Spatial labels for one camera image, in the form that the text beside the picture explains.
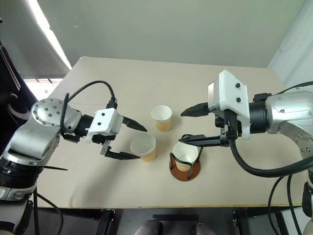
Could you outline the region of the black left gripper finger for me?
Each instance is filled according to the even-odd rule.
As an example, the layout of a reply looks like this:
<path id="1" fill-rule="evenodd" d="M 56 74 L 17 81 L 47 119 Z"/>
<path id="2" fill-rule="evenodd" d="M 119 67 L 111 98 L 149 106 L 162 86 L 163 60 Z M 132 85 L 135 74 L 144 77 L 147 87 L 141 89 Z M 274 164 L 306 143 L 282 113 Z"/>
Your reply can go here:
<path id="1" fill-rule="evenodd" d="M 117 159 L 117 160 L 135 160 L 135 159 L 139 159 L 139 156 L 136 156 L 134 154 L 131 153 L 127 153 L 127 152 L 112 152 L 111 151 L 111 147 L 109 146 L 106 153 L 105 153 L 105 157 L 109 157 L 112 159 Z"/>
<path id="2" fill-rule="evenodd" d="M 131 129 L 142 131 L 142 132 L 147 132 L 147 129 L 144 126 L 142 126 L 137 121 L 135 121 L 131 118 L 123 117 L 122 123 Z"/>

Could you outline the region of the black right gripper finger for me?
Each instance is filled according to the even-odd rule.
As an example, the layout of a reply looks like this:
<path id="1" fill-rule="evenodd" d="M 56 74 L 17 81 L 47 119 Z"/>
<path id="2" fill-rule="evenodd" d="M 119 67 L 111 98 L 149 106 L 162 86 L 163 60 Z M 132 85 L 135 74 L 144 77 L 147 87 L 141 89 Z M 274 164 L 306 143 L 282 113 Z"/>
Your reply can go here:
<path id="1" fill-rule="evenodd" d="M 180 116 L 181 117 L 203 117 L 203 116 L 207 116 L 209 113 L 210 111 L 208 108 L 208 103 L 205 102 L 205 103 L 200 103 L 200 104 L 187 108 L 180 114 Z"/>
<path id="2" fill-rule="evenodd" d="M 197 147 L 221 146 L 220 136 L 206 137 L 205 135 L 185 134 L 179 139 L 179 142 Z"/>

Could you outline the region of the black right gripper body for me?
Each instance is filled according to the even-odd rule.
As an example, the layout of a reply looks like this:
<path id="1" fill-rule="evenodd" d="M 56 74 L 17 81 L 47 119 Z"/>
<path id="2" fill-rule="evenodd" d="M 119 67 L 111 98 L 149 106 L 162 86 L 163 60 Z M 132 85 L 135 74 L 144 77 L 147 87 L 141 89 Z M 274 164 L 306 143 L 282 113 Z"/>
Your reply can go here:
<path id="1" fill-rule="evenodd" d="M 232 110 L 224 110 L 215 114 L 215 126 L 220 128 L 221 146 L 229 147 L 229 140 L 235 141 L 242 136 L 242 125 Z"/>

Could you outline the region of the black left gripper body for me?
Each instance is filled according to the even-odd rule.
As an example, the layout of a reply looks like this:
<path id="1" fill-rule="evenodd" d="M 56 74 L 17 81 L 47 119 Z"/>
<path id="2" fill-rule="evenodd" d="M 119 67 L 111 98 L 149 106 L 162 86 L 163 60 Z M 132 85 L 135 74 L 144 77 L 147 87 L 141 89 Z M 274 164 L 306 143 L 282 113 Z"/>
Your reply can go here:
<path id="1" fill-rule="evenodd" d="M 92 142 L 102 145 L 100 155 L 115 156 L 116 153 L 111 152 L 111 147 L 110 147 L 110 143 L 111 141 L 115 140 L 115 137 L 116 135 L 103 136 L 101 134 L 97 134 L 92 137 Z"/>

